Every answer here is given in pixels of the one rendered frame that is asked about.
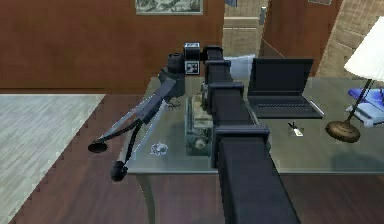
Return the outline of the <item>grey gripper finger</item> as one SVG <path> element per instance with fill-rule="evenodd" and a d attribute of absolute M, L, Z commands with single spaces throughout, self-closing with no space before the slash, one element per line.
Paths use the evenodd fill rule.
<path fill-rule="evenodd" d="M 111 179 L 115 182 L 121 181 L 128 172 L 129 161 L 132 157 L 136 155 L 136 152 L 140 150 L 141 147 L 148 141 L 151 136 L 152 131 L 158 124 L 164 110 L 167 108 L 167 102 L 162 100 L 160 103 L 157 103 L 154 107 L 145 110 L 144 120 L 136 119 L 131 128 L 128 128 L 128 131 L 132 129 L 132 133 L 128 140 L 126 148 L 122 151 L 122 154 L 117 160 L 110 172 Z M 143 126 L 147 127 L 147 131 L 141 137 L 139 142 L 136 142 L 136 139 L 139 135 L 139 132 Z"/>

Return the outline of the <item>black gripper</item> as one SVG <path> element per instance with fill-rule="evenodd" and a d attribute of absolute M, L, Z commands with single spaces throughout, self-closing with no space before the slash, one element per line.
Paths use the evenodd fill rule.
<path fill-rule="evenodd" d="M 106 141 L 130 131 L 140 124 L 148 124 L 165 100 L 170 101 L 172 98 L 178 98 L 185 94 L 184 55 L 182 53 L 169 54 L 167 65 L 160 70 L 158 79 L 161 86 L 154 94 L 142 100 L 97 140 L 93 141 L 88 146 L 90 152 L 106 151 L 108 148 Z"/>

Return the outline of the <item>grey green typewriter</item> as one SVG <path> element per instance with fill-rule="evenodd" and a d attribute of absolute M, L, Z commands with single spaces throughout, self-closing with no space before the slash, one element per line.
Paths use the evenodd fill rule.
<path fill-rule="evenodd" d="M 186 98 L 185 146 L 189 156 L 209 156 L 212 143 L 212 116 L 206 111 L 207 85 Z"/>

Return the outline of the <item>white paper sheet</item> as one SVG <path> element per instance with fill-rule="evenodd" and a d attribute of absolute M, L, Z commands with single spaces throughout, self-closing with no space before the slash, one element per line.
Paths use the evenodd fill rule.
<path fill-rule="evenodd" d="M 233 78 L 248 78 L 251 75 L 255 55 L 226 57 L 231 62 L 230 73 Z"/>

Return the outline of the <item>black laptop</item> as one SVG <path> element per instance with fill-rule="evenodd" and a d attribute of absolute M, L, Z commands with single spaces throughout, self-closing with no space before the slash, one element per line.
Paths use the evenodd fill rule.
<path fill-rule="evenodd" d="M 247 91 L 259 119 L 321 119 L 303 96 L 311 58 L 254 58 Z"/>

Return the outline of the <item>brown room door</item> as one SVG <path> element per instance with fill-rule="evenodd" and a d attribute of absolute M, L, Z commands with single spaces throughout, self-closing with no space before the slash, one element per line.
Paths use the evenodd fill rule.
<path fill-rule="evenodd" d="M 315 76 L 343 0 L 269 0 L 259 57 L 312 58 Z"/>

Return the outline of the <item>glass table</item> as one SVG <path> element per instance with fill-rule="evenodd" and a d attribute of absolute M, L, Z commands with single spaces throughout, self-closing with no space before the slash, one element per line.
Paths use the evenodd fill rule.
<path fill-rule="evenodd" d="M 129 171 L 150 175 L 212 175 L 209 156 L 189 156 L 185 146 L 186 98 L 198 92 L 201 79 L 186 82 L 181 107 L 166 108 L 148 141 L 129 161 Z M 384 224 L 384 125 L 366 128 L 359 120 L 358 142 L 342 143 L 325 131 L 342 120 L 353 103 L 348 90 L 364 82 L 350 78 L 312 78 L 305 97 L 321 119 L 298 119 L 303 137 L 295 136 L 287 119 L 267 119 L 271 156 L 294 200 L 303 224 Z M 168 146 L 165 156 L 150 154 L 153 144 Z"/>

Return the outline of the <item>pale blue book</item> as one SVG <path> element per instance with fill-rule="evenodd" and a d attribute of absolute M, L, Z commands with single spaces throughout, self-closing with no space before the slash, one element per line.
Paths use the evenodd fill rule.
<path fill-rule="evenodd" d="M 354 116 L 367 128 L 384 123 L 384 111 L 370 103 L 360 103 L 354 112 Z"/>

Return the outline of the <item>white shade table lamp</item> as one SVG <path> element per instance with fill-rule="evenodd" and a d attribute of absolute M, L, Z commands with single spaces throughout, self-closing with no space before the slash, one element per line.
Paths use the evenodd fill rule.
<path fill-rule="evenodd" d="M 364 94 L 373 81 L 384 82 L 384 16 L 380 16 L 364 37 L 358 48 L 344 65 L 348 72 L 367 79 L 352 111 L 344 121 L 329 122 L 325 131 L 336 140 L 355 143 L 360 139 L 360 131 L 350 123 Z"/>

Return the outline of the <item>framed grey wall picture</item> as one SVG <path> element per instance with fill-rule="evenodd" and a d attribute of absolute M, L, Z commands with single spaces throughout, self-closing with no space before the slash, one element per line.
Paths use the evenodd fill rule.
<path fill-rule="evenodd" d="M 203 0 L 135 0 L 138 15 L 202 15 Z"/>

